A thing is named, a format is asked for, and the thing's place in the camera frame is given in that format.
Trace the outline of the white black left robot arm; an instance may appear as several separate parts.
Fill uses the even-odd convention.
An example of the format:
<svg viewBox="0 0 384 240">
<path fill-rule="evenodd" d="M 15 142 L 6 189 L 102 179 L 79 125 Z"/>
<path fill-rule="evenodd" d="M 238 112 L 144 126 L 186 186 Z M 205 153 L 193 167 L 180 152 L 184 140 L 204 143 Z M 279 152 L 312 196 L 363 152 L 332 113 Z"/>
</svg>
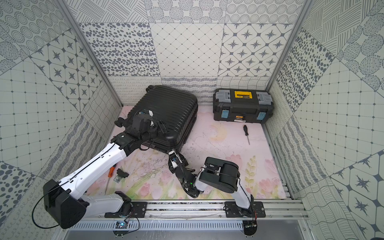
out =
<svg viewBox="0 0 384 240">
<path fill-rule="evenodd" d="M 126 217 L 131 213 L 132 201 L 117 191 L 111 195 L 87 197 L 86 190 L 111 167 L 140 149 L 142 144 L 158 136 L 158 127 L 151 110 L 138 111 L 133 122 L 91 160 L 73 173 L 44 187 L 44 207 L 63 229 L 77 224 L 84 217 L 113 214 Z"/>
</svg>

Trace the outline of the black ribbed hard-shell suitcase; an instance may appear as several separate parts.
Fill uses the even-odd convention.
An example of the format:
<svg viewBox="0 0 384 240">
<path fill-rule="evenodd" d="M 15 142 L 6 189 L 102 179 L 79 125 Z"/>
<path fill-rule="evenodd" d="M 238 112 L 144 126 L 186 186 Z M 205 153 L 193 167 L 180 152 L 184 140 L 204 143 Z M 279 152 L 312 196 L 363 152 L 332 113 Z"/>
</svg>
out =
<svg viewBox="0 0 384 240">
<path fill-rule="evenodd" d="M 163 122 L 166 128 L 166 133 L 159 134 L 154 140 L 144 143 L 144 146 L 166 154 L 173 149 L 181 151 L 197 120 L 197 97 L 175 88 L 150 85 L 127 118 L 119 117 L 115 125 L 128 127 L 133 123 L 134 116 L 144 110 L 152 111 L 155 121 Z"/>
</svg>

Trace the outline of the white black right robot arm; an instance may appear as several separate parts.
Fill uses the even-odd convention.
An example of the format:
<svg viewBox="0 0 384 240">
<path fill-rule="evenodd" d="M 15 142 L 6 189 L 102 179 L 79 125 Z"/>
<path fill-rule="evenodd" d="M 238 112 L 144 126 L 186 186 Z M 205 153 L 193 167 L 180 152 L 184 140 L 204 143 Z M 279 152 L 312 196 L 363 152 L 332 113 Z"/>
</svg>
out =
<svg viewBox="0 0 384 240">
<path fill-rule="evenodd" d="M 235 200 L 226 202 L 228 218 L 257 218 L 253 208 L 254 198 L 241 185 L 239 166 L 233 162 L 207 157 L 199 173 L 187 168 L 185 157 L 173 150 L 169 152 L 169 169 L 178 178 L 185 193 L 197 198 L 207 187 L 228 193 Z"/>
</svg>

